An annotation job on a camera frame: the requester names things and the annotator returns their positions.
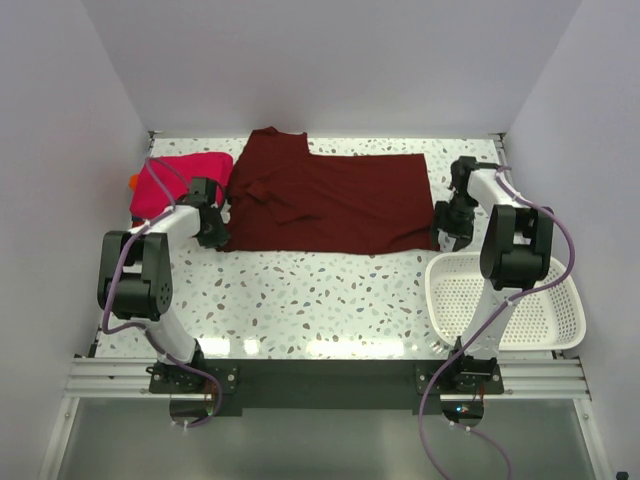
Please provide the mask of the dark red t-shirt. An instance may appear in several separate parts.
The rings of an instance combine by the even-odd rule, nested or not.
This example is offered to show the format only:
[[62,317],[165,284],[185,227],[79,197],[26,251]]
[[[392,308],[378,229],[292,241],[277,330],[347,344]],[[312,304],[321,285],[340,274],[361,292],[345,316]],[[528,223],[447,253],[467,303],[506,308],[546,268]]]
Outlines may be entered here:
[[421,154],[322,156],[306,134],[253,131],[227,186],[223,251],[378,255],[437,250]]

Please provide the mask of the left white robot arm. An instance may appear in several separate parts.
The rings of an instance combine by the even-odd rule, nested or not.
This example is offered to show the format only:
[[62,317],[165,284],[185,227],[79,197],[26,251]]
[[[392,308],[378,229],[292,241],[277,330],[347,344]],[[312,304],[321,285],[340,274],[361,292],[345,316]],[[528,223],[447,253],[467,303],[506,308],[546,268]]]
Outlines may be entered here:
[[194,239],[204,249],[223,246],[230,234],[222,218],[224,187],[195,177],[186,194],[156,217],[130,230],[112,230],[102,241],[97,299],[101,332],[136,329],[161,363],[175,365],[171,378],[185,392],[200,390],[207,368],[196,361],[198,341],[188,334],[172,304],[171,249]]

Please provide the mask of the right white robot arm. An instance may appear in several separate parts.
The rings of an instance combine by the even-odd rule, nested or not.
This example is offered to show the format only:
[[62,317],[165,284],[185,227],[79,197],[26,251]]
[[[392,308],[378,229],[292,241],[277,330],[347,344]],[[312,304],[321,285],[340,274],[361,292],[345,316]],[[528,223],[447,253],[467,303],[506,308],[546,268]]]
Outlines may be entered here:
[[458,348],[468,357],[489,360],[498,355],[522,294],[548,274],[553,221],[515,200],[497,164],[461,156],[450,173],[452,195],[435,204],[431,239],[442,250],[458,252],[473,240],[475,210],[480,207],[488,214],[479,255],[483,290]]

